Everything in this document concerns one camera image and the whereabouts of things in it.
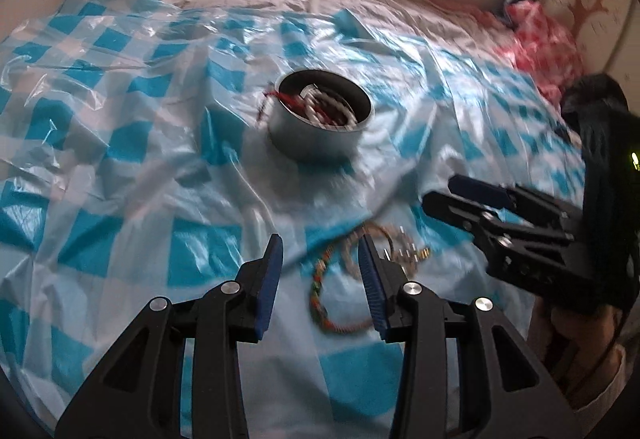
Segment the person right hand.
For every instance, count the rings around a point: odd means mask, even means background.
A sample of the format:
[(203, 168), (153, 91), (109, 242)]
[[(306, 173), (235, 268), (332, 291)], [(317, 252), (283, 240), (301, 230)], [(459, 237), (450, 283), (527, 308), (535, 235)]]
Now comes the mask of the person right hand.
[(527, 344), (574, 409), (600, 396), (620, 370), (622, 323), (622, 311), (612, 306), (570, 309), (535, 301)]

